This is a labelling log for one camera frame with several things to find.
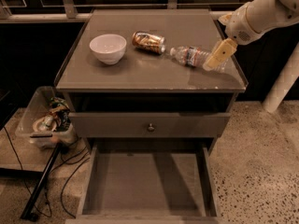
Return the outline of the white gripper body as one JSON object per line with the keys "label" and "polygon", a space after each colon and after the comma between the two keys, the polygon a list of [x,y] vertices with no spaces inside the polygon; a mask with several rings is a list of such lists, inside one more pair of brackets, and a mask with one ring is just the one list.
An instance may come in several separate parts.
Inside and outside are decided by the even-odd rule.
{"label": "white gripper body", "polygon": [[227,36],[234,40],[237,45],[245,46],[258,40],[261,36],[249,25],[247,10],[249,3],[228,14],[225,28]]}

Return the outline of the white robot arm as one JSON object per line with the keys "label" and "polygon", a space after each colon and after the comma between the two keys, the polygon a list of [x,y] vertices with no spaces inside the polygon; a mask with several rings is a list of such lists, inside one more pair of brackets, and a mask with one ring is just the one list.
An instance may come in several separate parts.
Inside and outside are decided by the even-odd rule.
{"label": "white robot arm", "polygon": [[237,50],[260,39],[265,33],[299,22],[299,0],[253,0],[222,15],[227,38],[219,41],[207,56],[203,68],[216,70]]}

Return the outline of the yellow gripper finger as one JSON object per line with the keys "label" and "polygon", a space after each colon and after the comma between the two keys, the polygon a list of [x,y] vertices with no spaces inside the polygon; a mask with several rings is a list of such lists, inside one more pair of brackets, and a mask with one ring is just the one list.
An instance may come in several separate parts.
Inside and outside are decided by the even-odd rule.
{"label": "yellow gripper finger", "polygon": [[232,13],[232,12],[229,12],[229,13],[227,13],[227,14],[221,15],[221,16],[218,18],[218,21],[219,21],[222,25],[228,25],[228,24],[231,22],[232,17],[233,17],[233,13]]}
{"label": "yellow gripper finger", "polygon": [[236,52],[236,48],[237,43],[233,39],[220,40],[207,56],[203,68],[206,71],[215,70]]}

